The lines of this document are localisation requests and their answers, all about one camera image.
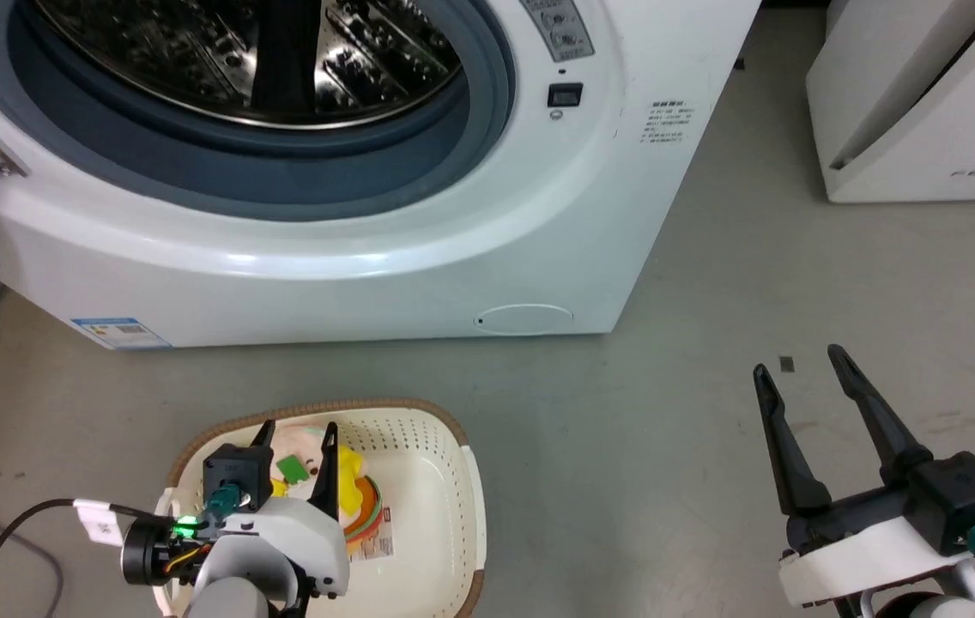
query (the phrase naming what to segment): basket rim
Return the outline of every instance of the basket rim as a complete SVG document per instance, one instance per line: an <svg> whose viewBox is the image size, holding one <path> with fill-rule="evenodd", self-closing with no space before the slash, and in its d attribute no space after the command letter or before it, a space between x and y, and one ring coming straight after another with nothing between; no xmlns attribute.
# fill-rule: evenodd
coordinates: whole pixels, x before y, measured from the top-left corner
<svg viewBox="0 0 975 618"><path fill-rule="evenodd" d="M453 415L450 415L448 410L438 406L436 403L430 403L426 399L418 399L415 397L334 399L330 400L330 402L308 403L304 404L304 406L275 408L259 412L256 415L248 415L247 417L216 423L216 425L208 427L208 429L199 433L194 439L191 439L189 445L183 447L182 452L175 458L174 465L171 466L171 470L167 474L167 488L177 488L182 478L182 470L189 464L191 458L197 454L197 451L201 450L201 447L207 445L212 439L220 437L220 435L225 433L245 429L245 427L261 425L261 423L270 419L280 420L306 417L307 415L327 414L327 412L343 412L370 408L408 408L427 412L429 415L433 415L433 417L443 422L443 425L452 432L453 438L457 439L457 446L469 445L469 437L464 433L461 423L457 422L457 419L453 418ZM483 586L484 570L483 568L477 568L476 571L472 572L472 583L469 585L469 594L465 596L464 603L461 603L461 607L457 610L455 618L469 618L472 616L472 610L475 608L476 602L480 601L480 593L483 591Z"/></svg>

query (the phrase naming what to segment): white washing machine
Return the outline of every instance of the white washing machine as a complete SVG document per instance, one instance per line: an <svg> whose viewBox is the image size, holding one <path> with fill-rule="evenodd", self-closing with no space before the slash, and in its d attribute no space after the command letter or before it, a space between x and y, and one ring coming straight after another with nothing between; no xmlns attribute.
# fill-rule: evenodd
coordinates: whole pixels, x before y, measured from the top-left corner
<svg viewBox="0 0 975 618"><path fill-rule="evenodd" d="M0 0L0 281L108 348L614 328L759 0Z"/></svg>

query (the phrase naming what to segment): yellow wire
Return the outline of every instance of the yellow wire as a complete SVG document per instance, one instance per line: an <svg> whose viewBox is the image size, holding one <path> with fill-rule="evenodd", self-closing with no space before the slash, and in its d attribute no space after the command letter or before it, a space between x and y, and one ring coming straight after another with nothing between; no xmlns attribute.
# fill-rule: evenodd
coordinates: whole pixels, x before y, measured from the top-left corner
<svg viewBox="0 0 975 618"><path fill-rule="evenodd" d="M208 546L209 545L202 545L202 547L197 548L197 550L192 550L192 551L186 552L185 554L182 554L180 556L177 556L177 558L175 558L174 560L171 560L171 562L168 562L167 563L167 566L163 567L163 572L164 573L171 572L171 570L173 568L177 567L180 563L185 562L186 560L189 560L190 558L194 558L194 556L197 555L197 552L200 552L200 551L204 550Z"/></svg>

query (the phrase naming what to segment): green light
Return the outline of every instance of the green light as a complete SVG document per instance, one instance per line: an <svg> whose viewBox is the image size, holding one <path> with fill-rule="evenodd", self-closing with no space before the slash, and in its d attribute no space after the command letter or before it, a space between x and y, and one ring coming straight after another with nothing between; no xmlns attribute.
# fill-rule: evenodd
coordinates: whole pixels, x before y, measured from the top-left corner
<svg viewBox="0 0 975 618"><path fill-rule="evenodd" d="M171 531L175 535L182 536L183 539L193 539L194 537L194 525L197 525L197 517L192 515L184 515L179 519L175 520L175 523L180 525L175 525L171 528Z"/></svg>

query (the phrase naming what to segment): white cable tag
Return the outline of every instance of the white cable tag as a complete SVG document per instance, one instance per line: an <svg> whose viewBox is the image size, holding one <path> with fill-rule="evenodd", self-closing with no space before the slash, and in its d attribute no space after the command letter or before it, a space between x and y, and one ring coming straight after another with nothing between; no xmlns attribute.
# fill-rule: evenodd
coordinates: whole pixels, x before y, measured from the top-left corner
<svg viewBox="0 0 975 618"><path fill-rule="evenodd" d="M72 506L79 512L79 520L87 529L91 541L115 548L125 544L122 527L118 525L118 514L110 510L110 502L72 500Z"/></svg>

